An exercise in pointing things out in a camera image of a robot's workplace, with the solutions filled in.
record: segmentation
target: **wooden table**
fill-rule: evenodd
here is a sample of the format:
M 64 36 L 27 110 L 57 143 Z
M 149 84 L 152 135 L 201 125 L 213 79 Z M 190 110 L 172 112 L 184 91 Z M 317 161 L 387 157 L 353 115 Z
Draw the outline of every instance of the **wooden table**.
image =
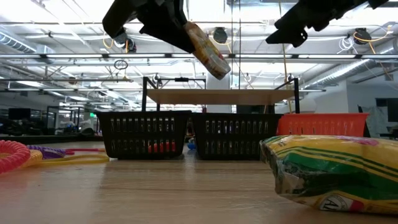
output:
M 173 105 L 273 105 L 293 96 L 293 90 L 148 90 L 156 103 Z
M 53 144 L 66 147 L 65 144 Z M 68 147 L 103 147 L 98 142 Z M 274 193 L 261 162 L 111 161 L 0 175 L 1 223 L 397 223 L 320 212 Z

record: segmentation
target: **plastic bag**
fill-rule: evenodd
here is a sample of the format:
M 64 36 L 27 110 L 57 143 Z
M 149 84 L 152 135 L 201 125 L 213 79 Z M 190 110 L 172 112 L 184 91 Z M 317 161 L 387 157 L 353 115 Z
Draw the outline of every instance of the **plastic bag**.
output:
M 320 210 L 398 215 L 396 141 L 277 136 L 261 151 L 282 197 Z
M 207 35 L 194 23 L 187 22 L 184 25 L 193 45 L 194 56 L 206 67 L 206 69 L 218 80 L 231 71 L 228 62 L 220 54 Z

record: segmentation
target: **black plastic basket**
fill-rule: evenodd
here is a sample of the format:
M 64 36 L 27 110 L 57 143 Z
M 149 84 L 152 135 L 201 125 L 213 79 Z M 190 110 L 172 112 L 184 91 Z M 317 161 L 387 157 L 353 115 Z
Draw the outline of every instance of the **black plastic basket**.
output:
M 97 113 L 106 153 L 118 159 L 167 159 L 182 154 L 191 111 Z
M 259 160 L 259 142 L 276 135 L 281 114 L 193 114 L 198 155 L 206 160 Z

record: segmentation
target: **purple cord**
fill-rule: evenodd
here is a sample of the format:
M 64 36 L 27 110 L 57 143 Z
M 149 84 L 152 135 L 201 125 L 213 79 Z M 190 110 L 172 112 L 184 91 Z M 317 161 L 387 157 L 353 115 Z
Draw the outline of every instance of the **purple cord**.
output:
M 64 158 L 66 151 L 64 149 L 53 149 L 43 146 L 27 146 L 28 149 L 39 150 L 43 154 L 43 159 L 59 159 Z

